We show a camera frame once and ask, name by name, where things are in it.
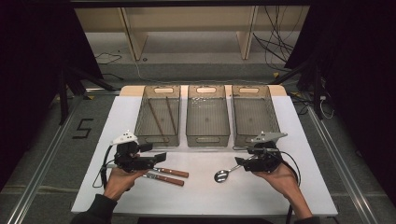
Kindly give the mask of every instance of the transparent plastic tray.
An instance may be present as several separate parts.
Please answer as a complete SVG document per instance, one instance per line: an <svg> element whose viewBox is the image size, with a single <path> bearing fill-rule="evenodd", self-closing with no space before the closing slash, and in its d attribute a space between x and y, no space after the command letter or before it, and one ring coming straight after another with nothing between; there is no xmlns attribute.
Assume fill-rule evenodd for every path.
<svg viewBox="0 0 396 224"><path fill-rule="evenodd" d="M280 132L268 86L233 86L232 99L235 146L254 147L259 133Z"/></svg>
<svg viewBox="0 0 396 224"><path fill-rule="evenodd" d="M224 86L189 86L186 124L189 147L227 147L230 122Z"/></svg>
<svg viewBox="0 0 396 224"><path fill-rule="evenodd" d="M146 86L134 129L139 144L179 145L180 86Z"/></svg>

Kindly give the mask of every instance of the white table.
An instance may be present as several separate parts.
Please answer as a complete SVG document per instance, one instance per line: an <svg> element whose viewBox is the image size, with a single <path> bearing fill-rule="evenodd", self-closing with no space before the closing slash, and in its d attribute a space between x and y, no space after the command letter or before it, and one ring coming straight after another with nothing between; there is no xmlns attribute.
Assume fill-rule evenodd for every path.
<svg viewBox="0 0 396 224"><path fill-rule="evenodd" d="M134 187L124 193L115 213L138 217L266 217L286 215L289 203L279 193L251 172L243 168L233 171L227 181L217 183L215 172L230 169L236 165L234 157L248 158L247 152L233 151L233 125L227 147L187 147L185 137L187 96L182 86L180 146L154 148L142 156L153 156L167 151L167 160L158 167L171 168L190 173L184 187L148 178L139 178ZM95 193L102 194L103 188L95 189L92 183L102 165L110 142L125 131L134 131L141 97L118 96L108 115L90 167L85 175L72 208L72 212L86 211ZM315 216L336 216L337 211L330 193L320 174L318 165L308 145L301 123L291 99L288 96L273 96L273 103L281 132L288 136L277 142L277 147L288 152L298 163L301 174L301 190ZM231 102L228 94L228 108L231 118ZM110 151L112 160L116 147ZM283 156L292 166L292 161ZM100 185L100 178L95 185Z"/></svg>

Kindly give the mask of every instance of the sleeve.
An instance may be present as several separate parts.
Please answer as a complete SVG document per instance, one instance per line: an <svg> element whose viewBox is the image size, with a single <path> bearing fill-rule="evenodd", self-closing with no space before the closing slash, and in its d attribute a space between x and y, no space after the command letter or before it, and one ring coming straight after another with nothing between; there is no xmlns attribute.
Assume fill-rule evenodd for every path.
<svg viewBox="0 0 396 224"><path fill-rule="evenodd" d="M96 194L91 207L73 217L71 224L105 224L109 223L117 202L106 196Z"/></svg>
<svg viewBox="0 0 396 224"><path fill-rule="evenodd" d="M309 217L301 220L297 220L294 224L320 224L319 217Z"/></svg>

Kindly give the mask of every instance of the butter knife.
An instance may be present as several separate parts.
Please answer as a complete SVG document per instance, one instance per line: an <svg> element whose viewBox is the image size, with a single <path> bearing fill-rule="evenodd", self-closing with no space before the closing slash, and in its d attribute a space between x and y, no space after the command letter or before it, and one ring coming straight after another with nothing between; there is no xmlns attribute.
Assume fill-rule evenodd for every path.
<svg viewBox="0 0 396 224"><path fill-rule="evenodd" d="M155 175L155 174L151 174L151 173L146 173L145 175L143 175L143 177L146 177L149 179L161 180L163 182L167 182L167 183L174 184L174 185L184 186L183 180L174 179L174 178L167 177L164 175Z"/></svg>
<svg viewBox="0 0 396 224"><path fill-rule="evenodd" d="M166 173L169 175L179 175L179 176L183 176L183 177L189 177L189 173L184 172L184 171L171 170L171 169L167 169L167 168L158 168L158 167L154 167L154 168L152 168L152 170L156 171L156 172L160 172L160 173Z"/></svg>

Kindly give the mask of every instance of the spoon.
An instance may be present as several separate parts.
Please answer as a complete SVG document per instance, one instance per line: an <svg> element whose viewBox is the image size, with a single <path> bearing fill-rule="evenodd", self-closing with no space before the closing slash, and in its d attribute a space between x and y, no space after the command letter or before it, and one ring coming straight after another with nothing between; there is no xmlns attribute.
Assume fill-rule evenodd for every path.
<svg viewBox="0 0 396 224"><path fill-rule="evenodd" d="M251 160L251 159L253 159L255 157L256 157L256 155L253 155L253 156L249 157L248 160ZM236 165L235 167L231 168L230 170L220 170L220 171L218 171L215 174L215 181L218 182L218 183L224 182L227 179L227 177L230 174L230 172L238 169L239 167L241 167L241 165Z"/></svg>

